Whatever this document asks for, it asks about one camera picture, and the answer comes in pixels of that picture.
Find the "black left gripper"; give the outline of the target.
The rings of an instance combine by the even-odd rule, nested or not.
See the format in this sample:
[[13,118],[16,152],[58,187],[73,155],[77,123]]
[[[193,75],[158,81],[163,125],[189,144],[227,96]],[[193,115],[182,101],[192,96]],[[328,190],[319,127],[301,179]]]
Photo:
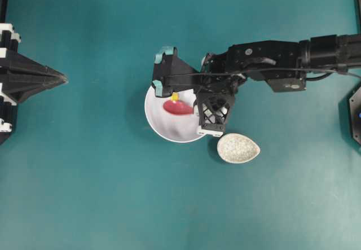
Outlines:
[[14,26],[1,23],[1,144],[15,132],[19,103],[68,83],[64,74],[17,53],[20,42]]

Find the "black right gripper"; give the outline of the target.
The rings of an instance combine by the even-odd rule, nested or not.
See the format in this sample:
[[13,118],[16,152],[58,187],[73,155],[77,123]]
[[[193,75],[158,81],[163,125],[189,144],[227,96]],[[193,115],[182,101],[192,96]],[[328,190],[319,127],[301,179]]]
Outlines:
[[225,133],[234,104],[235,96],[231,94],[197,93],[194,103],[194,110],[197,110],[199,117],[197,134],[221,137]]

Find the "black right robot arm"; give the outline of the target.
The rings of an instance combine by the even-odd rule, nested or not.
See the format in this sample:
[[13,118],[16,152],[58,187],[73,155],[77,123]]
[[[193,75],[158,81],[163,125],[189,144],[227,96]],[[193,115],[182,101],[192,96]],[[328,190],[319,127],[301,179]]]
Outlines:
[[199,134],[220,137],[238,88],[248,79],[264,81],[275,93],[306,90],[306,84],[360,67],[360,35],[330,35],[299,42],[261,41],[207,54],[196,93]]

